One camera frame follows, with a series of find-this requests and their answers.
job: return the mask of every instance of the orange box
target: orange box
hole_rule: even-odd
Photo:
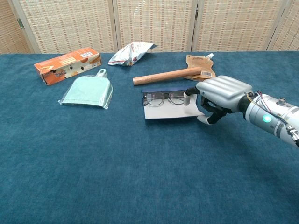
[[[101,65],[101,57],[91,48],[82,48],[66,55],[36,63],[34,67],[47,85],[52,85],[66,78]]]

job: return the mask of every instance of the wooden stick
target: wooden stick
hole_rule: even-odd
[[[200,75],[200,73],[201,73],[201,67],[182,69],[176,71],[168,71],[168,72],[158,73],[154,75],[135,77],[133,78],[133,83],[134,85],[142,85],[146,83],[164,81],[172,78]]]

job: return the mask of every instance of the light green dustpan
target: light green dustpan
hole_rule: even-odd
[[[106,76],[106,69],[100,69],[96,76],[77,78],[58,102],[60,104],[96,105],[108,109],[113,87]]]

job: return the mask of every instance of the eyeglasses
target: eyeglasses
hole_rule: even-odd
[[[159,106],[164,103],[164,99],[168,99],[172,104],[181,105],[184,103],[185,91],[171,91],[171,92],[148,92],[143,93],[143,105],[150,104],[152,106]]]

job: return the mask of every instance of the blue carpet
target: blue carpet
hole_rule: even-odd
[[[297,223],[299,150],[245,121],[144,120],[132,78],[186,68],[187,53],[108,66],[109,109],[60,105],[74,81],[46,86],[33,64],[0,56],[0,223]],[[299,105],[299,52],[215,53],[216,75]],[[95,75],[99,68],[83,75]]]

